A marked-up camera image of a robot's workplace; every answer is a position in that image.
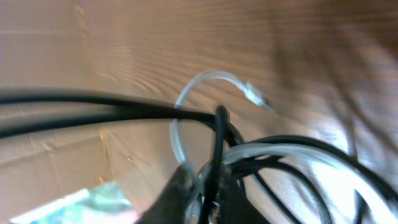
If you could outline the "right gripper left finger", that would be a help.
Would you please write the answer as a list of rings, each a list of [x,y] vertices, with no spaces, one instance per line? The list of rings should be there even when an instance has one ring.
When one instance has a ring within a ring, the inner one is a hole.
[[[194,187],[190,176],[178,166],[155,202],[141,214],[136,224],[184,224],[187,208],[192,202]]]

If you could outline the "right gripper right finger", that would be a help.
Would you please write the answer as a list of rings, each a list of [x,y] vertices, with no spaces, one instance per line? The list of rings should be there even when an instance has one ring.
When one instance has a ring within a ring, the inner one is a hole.
[[[270,224],[270,221],[243,194],[237,182],[228,175],[220,177],[218,198],[220,215],[217,223]]]

